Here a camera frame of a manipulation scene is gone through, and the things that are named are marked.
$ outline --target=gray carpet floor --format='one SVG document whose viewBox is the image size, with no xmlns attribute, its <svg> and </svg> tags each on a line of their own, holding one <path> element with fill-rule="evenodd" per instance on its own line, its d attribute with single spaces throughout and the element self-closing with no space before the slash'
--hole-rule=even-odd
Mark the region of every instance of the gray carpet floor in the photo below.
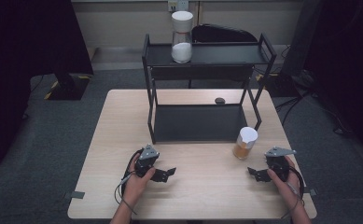
<svg viewBox="0 0 363 224">
<path fill-rule="evenodd" d="M 80 101 L 44 100 L 53 75 L 32 78 L 26 119 L 0 164 L 0 223 L 108 223 L 73 220 L 64 194 L 75 189 L 106 94 L 113 89 L 144 89 L 141 69 L 100 71 Z M 193 82 L 196 88 L 238 88 L 239 83 Z M 183 88 L 187 81 L 158 83 Z M 275 105 L 289 100 L 272 98 Z M 283 120 L 289 106 L 279 112 Z M 292 108 L 284 128 L 313 197 L 313 223 L 363 223 L 363 147 L 353 136 L 333 132 L 337 122 L 320 98 L 308 94 Z M 288 223 L 258 220 L 257 223 Z"/>
</svg>

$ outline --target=shelf bottom tier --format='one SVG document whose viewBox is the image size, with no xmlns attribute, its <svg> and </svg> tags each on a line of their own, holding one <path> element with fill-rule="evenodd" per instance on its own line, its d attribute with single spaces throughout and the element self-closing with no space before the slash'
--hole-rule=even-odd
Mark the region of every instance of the shelf bottom tier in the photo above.
<svg viewBox="0 0 363 224">
<path fill-rule="evenodd" d="M 241 105 L 157 105 L 157 142 L 235 142 L 247 126 Z"/>
</svg>

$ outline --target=wooden table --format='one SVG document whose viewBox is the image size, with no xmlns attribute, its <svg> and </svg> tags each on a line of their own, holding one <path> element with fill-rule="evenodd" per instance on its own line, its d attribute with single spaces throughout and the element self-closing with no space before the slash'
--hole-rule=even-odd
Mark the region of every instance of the wooden table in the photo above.
<svg viewBox="0 0 363 224">
<path fill-rule="evenodd" d="M 163 104 L 213 104 L 217 97 L 237 103 L 242 90 L 158 90 L 158 93 Z M 148 109 L 147 90 L 108 93 L 76 187 L 85 196 L 72 200 L 70 218 L 114 215 L 118 207 L 114 190 L 129 159 L 136 150 L 152 144 L 147 127 Z M 167 183 L 148 183 L 135 207 L 138 216 L 133 218 L 260 219 L 280 218 L 285 214 L 285 204 L 273 182 L 257 182 L 247 172 L 247 166 L 266 169 L 263 154 L 273 146 L 290 148 L 266 91 L 260 96 L 258 109 L 262 117 L 259 137 L 244 161 L 233 156 L 234 143 L 153 145 L 161 154 L 155 166 L 162 170 L 177 169 Z M 256 122 L 249 99 L 244 100 L 244 113 L 248 123 Z M 309 217 L 315 217 L 312 198 L 309 194 L 303 198 Z"/>
</svg>

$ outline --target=power outlet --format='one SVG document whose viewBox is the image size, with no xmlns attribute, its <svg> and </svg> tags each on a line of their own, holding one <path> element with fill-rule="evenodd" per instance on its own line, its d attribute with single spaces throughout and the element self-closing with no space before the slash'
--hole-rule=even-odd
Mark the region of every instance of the power outlet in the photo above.
<svg viewBox="0 0 363 224">
<path fill-rule="evenodd" d="M 177 11 L 188 11 L 189 10 L 189 1 L 188 0 L 178 0 L 177 7 L 175 9 Z"/>
<path fill-rule="evenodd" d="M 167 1 L 167 10 L 169 12 L 175 12 L 176 11 L 176 8 L 177 8 L 177 3 L 178 3 L 177 0 L 169 0 L 169 1 Z"/>
</svg>

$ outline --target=white powder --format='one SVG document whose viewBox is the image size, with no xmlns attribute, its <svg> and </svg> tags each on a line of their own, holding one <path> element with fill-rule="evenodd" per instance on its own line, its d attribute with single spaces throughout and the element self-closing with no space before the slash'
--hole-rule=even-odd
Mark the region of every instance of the white powder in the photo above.
<svg viewBox="0 0 363 224">
<path fill-rule="evenodd" d="M 186 63 L 192 57 L 190 43 L 179 43 L 173 46 L 172 57 L 178 63 Z"/>
</svg>

